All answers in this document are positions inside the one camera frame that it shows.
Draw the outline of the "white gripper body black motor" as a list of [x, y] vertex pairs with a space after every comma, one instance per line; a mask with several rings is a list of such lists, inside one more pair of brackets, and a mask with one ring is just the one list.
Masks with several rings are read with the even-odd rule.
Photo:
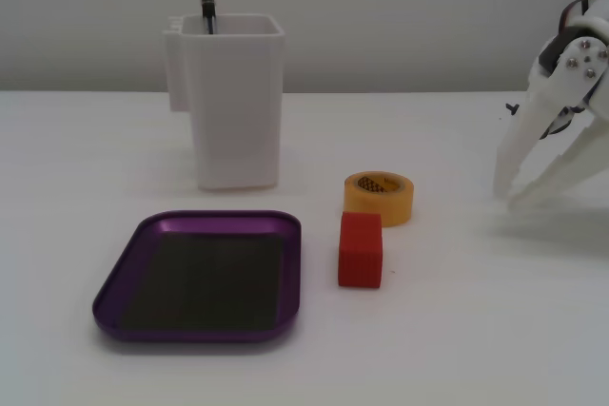
[[550, 76], [559, 67], [608, 63], [608, 0], [574, 0], [560, 13], [558, 32], [544, 46], [538, 63]]

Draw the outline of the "white moving gripper finger screw hub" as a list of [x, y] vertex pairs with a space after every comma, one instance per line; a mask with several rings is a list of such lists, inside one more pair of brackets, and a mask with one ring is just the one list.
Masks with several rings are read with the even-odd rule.
[[[580, 73], [583, 98], [572, 106], [573, 114], [581, 109], [593, 115], [593, 121], [524, 189], [507, 197], [508, 207], [524, 209], [536, 206], [608, 169], [608, 63], [583, 63], [581, 67], [559, 67], [557, 73]], [[543, 75], [539, 63], [531, 67], [532, 75]]]

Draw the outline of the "white fixed gripper finger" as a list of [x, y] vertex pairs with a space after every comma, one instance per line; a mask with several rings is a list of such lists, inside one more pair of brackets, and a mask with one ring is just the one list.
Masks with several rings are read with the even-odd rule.
[[497, 149], [493, 181], [496, 197], [507, 197], [521, 165], [540, 139], [567, 128], [583, 98], [580, 73], [557, 73], [548, 78], [532, 75], [525, 100]]

